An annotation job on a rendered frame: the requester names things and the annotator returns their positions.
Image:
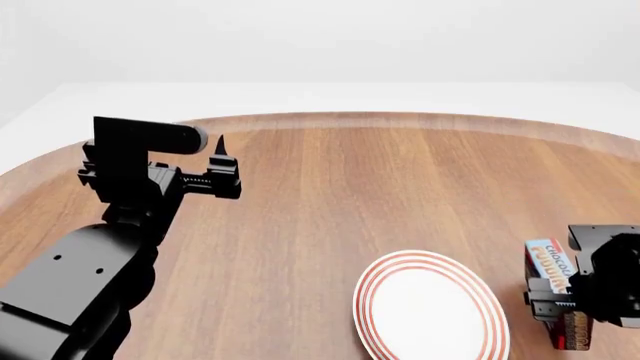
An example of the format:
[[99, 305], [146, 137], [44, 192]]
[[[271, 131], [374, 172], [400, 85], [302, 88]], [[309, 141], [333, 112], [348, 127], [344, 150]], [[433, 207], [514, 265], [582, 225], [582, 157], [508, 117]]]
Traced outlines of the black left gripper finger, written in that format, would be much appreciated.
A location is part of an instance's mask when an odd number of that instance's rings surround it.
[[97, 163], [100, 158], [96, 149], [95, 141], [88, 140], [82, 146], [84, 152], [84, 160], [82, 167], [78, 170], [77, 175], [82, 185], [89, 185], [91, 188], [98, 188], [100, 181], [97, 177]]
[[239, 163], [236, 158], [227, 154], [223, 135], [218, 138], [214, 153], [209, 157], [206, 177], [211, 181], [216, 197], [232, 200], [240, 198], [242, 185]]

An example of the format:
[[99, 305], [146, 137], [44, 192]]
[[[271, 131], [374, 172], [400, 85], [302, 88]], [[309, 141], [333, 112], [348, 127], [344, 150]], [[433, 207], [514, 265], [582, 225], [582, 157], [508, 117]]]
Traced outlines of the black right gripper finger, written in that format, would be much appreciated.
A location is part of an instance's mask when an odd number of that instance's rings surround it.
[[525, 304], [545, 326], [556, 350], [575, 350], [575, 308], [571, 296], [555, 293], [546, 278], [528, 278]]

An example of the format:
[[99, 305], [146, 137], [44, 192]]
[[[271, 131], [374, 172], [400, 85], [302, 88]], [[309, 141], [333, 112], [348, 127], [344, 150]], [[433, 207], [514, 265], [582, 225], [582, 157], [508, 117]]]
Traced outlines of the chocolate pudding box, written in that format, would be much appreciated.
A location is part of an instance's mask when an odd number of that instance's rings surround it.
[[[566, 251], [556, 239], [534, 239], [524, 245], [524, 269], [527, 286], [528, 278], [546, 278], [555, 293], [571, 296], [569, 278], [576, 270]], [[593, 331], [593, 319], [575, 306], [575, 350], [590, 350]]]

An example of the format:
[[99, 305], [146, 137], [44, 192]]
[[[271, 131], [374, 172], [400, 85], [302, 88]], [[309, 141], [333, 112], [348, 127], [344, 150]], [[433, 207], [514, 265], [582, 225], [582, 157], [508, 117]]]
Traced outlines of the white plate with red rings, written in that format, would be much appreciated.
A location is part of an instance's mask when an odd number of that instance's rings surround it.
[[373, 360], [508, 360], [504, 309], [490, 287], [431, 251], [386, 254], [360, 275], [352, 314]]

